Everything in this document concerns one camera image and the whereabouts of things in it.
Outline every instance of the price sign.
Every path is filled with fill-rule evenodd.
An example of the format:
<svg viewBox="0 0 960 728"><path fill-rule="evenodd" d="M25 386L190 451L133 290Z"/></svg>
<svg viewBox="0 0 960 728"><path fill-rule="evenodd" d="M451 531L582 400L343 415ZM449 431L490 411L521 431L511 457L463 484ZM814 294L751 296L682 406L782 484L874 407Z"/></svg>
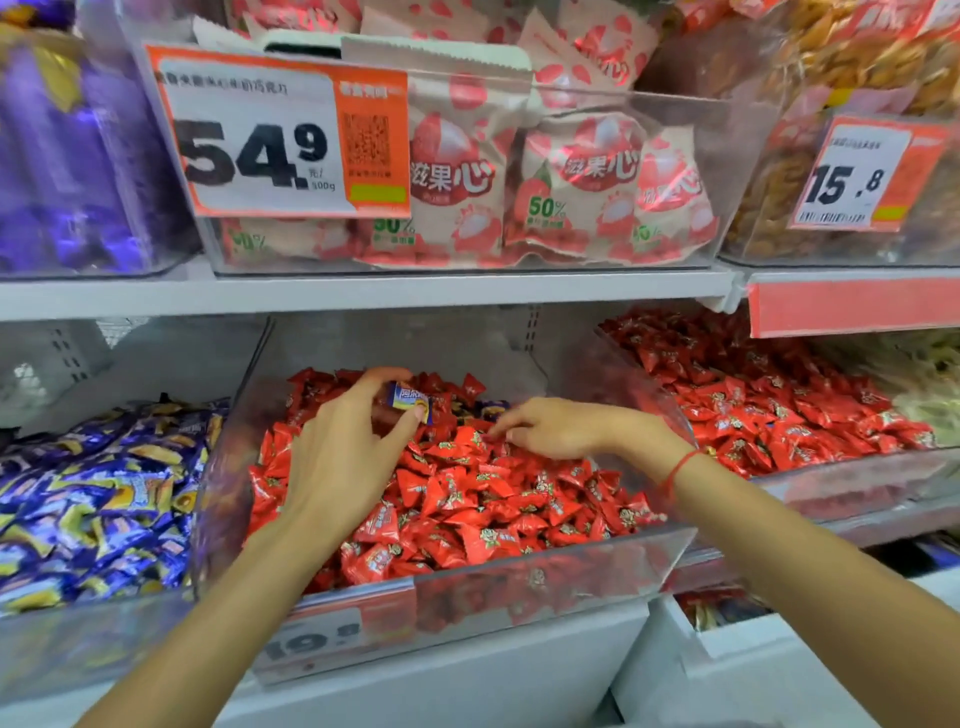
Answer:
<svg viewBox="0 0 960 728"><path fill-rule="evenodd" d="M261 683L273 685L339 667L348 653L374 651L416 635L412 579L372 585L354 599L316 598L283 622L253 661Z"/></svg>
<svg viewBox="0 0 960 728"><path fill-rule="evenodd" d="M945 125L835 116L790 228L898 231L947 137Z"/></svg>
<svg viewBox="0 0 960 728"><path fill-rule="evenodd" d="M404 72L146 52L197 215L410 217Z"/></svg>

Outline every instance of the price number 15.8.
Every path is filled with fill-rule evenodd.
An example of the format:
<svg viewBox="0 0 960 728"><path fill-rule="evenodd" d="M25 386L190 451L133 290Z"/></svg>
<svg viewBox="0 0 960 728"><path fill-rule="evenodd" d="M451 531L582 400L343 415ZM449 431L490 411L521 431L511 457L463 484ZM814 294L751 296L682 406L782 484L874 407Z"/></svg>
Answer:
<svg viewBox="0 0 960 728"><path fill-rule="evenodd" d="M853 174L853 167L836 165L831 167L829 164L821 164L810 174L812 180L810 191L806 195L804 202L820 203L821 205L833 205L839 202L847 191L847 179ZM883 170L877 169L867 180L866 191L874 192L883 182ZM864 190L857 190L854 197L862 195Z"/></svg>
<svg viewBox="0 0 960 728"><path fill-rule="evenodd" d="M269 178L274 187L310 186L297 165L287 158L283 128L278 124L257 124L236 159L224 149L226 145L216 143L224 141L224 127L219 122L178 119L174 132L180 154L188 160L184 174L194 184L220 186L232 182L239 172L243 177ZM326 157L326 134L316 124L298 124L294 141L303 161L317 162Z"/></svg>

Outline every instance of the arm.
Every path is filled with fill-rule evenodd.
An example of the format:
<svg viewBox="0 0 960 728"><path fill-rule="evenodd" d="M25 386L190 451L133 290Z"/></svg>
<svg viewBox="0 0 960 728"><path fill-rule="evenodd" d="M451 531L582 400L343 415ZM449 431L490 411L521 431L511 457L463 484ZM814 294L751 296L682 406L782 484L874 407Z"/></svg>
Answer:
<svg viewBox="0 0 960 728"><path fill-rule="evenodd" d="M283 514L247 546L200 603L77 728L213 724L313 575L383 494L422 412L408 410L382 440L372 432L379 387L410 373L369 370L321 407L293 445Z"/></svg>
<svg viewBox="0 0 960 728"><path fill-rule="evenodd" d="M551 457L617 454L658 483L693 449L660 418L565 400L530 400L492 435L503 432ZM684 464L674 494L878 723L955 725L960 614L706 455Z"/></svg>

